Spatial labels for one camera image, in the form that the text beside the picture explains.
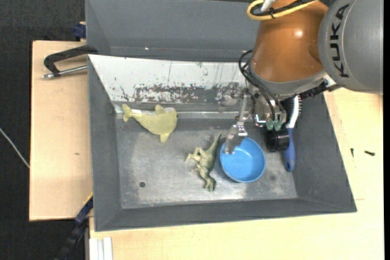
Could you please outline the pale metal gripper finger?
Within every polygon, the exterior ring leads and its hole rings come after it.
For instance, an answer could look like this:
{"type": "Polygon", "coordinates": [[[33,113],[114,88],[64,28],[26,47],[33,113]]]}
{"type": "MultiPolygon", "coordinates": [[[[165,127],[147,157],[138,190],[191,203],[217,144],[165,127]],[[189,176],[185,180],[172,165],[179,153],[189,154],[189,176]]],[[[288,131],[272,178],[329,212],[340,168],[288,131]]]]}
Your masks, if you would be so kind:
{"type": "Polygon", "coordinates": [[[233,137],[232,137],[232,153],[234,150],[240,146],[243,139],[248,136],[247,130],[245,129],[244,124],[235,124],[233,126],[233,137]]]}
{"type": "Polygon", "coordinates": [[[225,140],[225,153],[232,154],[234,148],[236,147],[236,142],[238,139],[238,129],[236,125],[232,125],[229,129],[226,140],[225,140]]]}

